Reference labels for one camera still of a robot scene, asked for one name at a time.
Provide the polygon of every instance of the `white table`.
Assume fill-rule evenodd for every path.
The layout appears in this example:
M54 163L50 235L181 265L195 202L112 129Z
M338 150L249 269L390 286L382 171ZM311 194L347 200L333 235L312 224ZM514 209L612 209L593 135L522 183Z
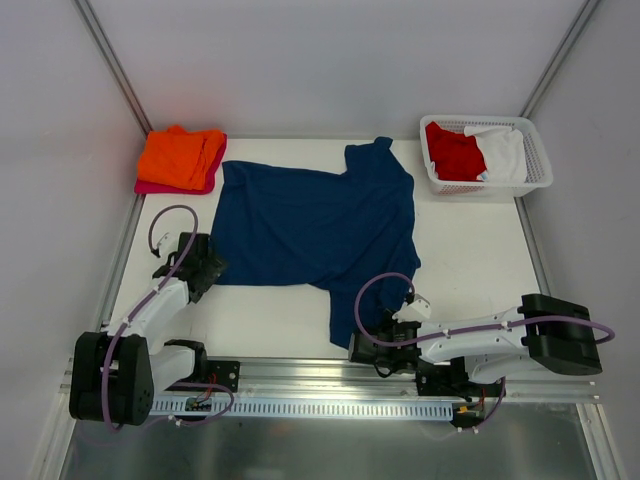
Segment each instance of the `white table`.
M233 140L225 161L246 160L281 167L341 173L345 140ZM462 320L505 310L520 296L538 292L515 204L451 202L433 196L418 141L395 141L392 151L415 180L414 242L422 261L416 290L432 305L434 318ZM160 262L147 247L151 220L164 207L186 204L209 233L222 191L222 168L205 196L148 195L120 285L112 321L119 321L149 286ZM175 210L158 222L165 232L190 231L191 215ZM345 359L329 343L329 294L309 285L292 287L214 286L178 314L166 340L204 342L211 356Z

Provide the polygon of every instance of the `pink folded cloth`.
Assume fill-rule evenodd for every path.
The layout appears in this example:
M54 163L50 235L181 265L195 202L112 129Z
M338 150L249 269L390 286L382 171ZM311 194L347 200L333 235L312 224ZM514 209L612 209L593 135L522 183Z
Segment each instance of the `pink folded cloth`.
M145 182L143 180L136 180L136 184L133 187L133 191L138 194L147 193L186 193L187 195L206 195L211 193L213 187L216 185L216 170L220 166L224 152L227 149L227 136L224 136L224 143L220 146L216 152L216 156L207 170L205 177L205 185L203 190L184 190L182 188L171 187L169 185L160 185L158 183Z

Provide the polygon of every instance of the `white plastic basket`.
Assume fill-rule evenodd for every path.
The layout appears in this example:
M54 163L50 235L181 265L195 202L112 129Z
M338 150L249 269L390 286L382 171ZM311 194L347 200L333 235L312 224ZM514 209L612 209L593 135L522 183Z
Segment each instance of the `white plastic basket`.
M456 133L463 133L467 126L508 126L522 132L527 161L527 179L524 183L496 182L454 182L440 180L433 167L427 145L425 127L436 122L440 127ZM420 120L420 141L422 156L427 167L431 189L437 195L500 196L522 197L536 188L548 187L553 183L551 164L542 145L540 135L530 120L521 117L489 117L474 115L427 115Z

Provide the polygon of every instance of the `red cloth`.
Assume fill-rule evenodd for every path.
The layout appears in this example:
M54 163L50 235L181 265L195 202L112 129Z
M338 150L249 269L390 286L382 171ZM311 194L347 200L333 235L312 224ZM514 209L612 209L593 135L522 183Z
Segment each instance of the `red cloth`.
M476 137L443 130L436 122L431 122L425 130L438 179L477 182L478 175L487 170Z
M136 185L133 187L133 191L138 194L147 193L186 193L188 195L206 195L211 193L213 187L216 185L216 170L220 166L224 152L227 149L227 135L224 136L224 142L218 148L216 156L207 170L205 177L205 186L202 190L185 190L182 188L172 187L170 185L161 185L159 183L145 182L144 180L137 180Z

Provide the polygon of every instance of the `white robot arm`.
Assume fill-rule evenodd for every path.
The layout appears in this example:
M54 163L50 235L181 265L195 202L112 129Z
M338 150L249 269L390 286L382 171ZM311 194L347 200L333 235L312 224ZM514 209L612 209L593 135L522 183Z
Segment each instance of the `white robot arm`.
M536 320L547 316L561 316L563 321ZM516 372L600 373L589 324L587 308L540 294L524 295L521 306L486 317L439 322L432 320L426 299L409 295L407 304L369 335L353 335L349 359L373 365L384 377L415 372L417 380L428 380L417 381L424 395L450 392L472 397L478 386L496 387L501 378Z
M160 258L173 245L165 236L152 252ZM172 264L176 257L182 258L182 263ZM163 344L162 333L180 310L200 300L224 268L210 245L209 235L181 234L177 251L167 255L166 264L153 274L155 280L136 306L102 332L85 332L78 338L69 399L71 416L103 421L103 405L108 399L113 422L140 425L149 414L155 392L181 380L206 382L208 361L204 345L190 340ZM105 394L102 382L107 377L103 365L107 363Z

